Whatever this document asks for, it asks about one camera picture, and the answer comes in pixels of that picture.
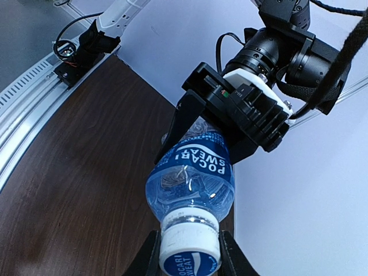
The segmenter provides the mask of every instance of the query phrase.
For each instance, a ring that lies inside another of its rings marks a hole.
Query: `black strap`
[[[286,74],[288,70],[288,66],[281,68],[276,73],[276,83],[278,88],[283,92],[285,95],[290,96],[292,98],[301,99],[304,102],[309,102],[311,96],[315,93],[317,88],[299,86],[299,85],[290,85],[282,81],[283,76]],[[330,89],[328,94],[323,98],[321,102],[328,102],[328,101],[336,101],[337,98],[340,96],[340,89],[338,87],[333,87]]]
[[[354,56],[363,47],[364,43],[368,40],[368,9],[364,12],[363,18],[356,25],[354,30],[349,34],[344,42],[344,46],[336,57],[335,61],[331,64],[326,76],[321,81],[315,95],[313,95],[309,102],[301,109],[296,111],[291,118],[298,119],[304,116],[307,112],[314,109],[321,99],[324,97],[325,92],[330,87],[336,84],[336,81],[342,75],[344,70],[350,65]]]
[[[332,6],[326,5],[318,0],[310,0],[310,1],[316,4],[318,7],[328,10],[331,13],[346,14],[348,16],[364,16],[364,13],[365,13],[364,10],[347,10],[347,9],[342,9],[341,7],[332,7]]]

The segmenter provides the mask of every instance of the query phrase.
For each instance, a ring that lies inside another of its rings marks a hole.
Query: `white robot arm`
[[[125,28],[150,0],[115,0],[112,5],[97,18],[97,30],[105,36],[121,37]]]

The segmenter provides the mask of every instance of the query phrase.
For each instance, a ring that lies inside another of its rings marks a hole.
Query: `screw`
[[[287,108],[291,109],[293,107],[292,103],[289,101],[284,101],[284,104],[287,106]]]
[[[268,82],[269,80],[267,79],[267,77],[264,75],[264,74],[259,74],[258,75],[258,77],[260,77],[260,79],[264,82],[264,83],[266,83],[266,82]]]

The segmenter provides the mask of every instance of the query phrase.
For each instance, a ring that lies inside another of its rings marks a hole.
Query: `blue label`
[[[217,132],[206,132],[180,141],[162,157],[151,175],[180,165],[192,166],[200,172],[221,177],[227,182],[232,175],[228,149],[223,136]]]
[[[170,276],[208,276],[217,269],[214,257],[201,252],[183,252],[167,258],[164,269]]]

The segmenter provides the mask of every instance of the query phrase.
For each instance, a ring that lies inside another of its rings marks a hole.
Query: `bottle neck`
[[[161,223],[161,232],[164,234],[169,228],[181,223],[200,223],[219,232],[219,222],[207,210],[195,207],[180,208],[170,212]]]

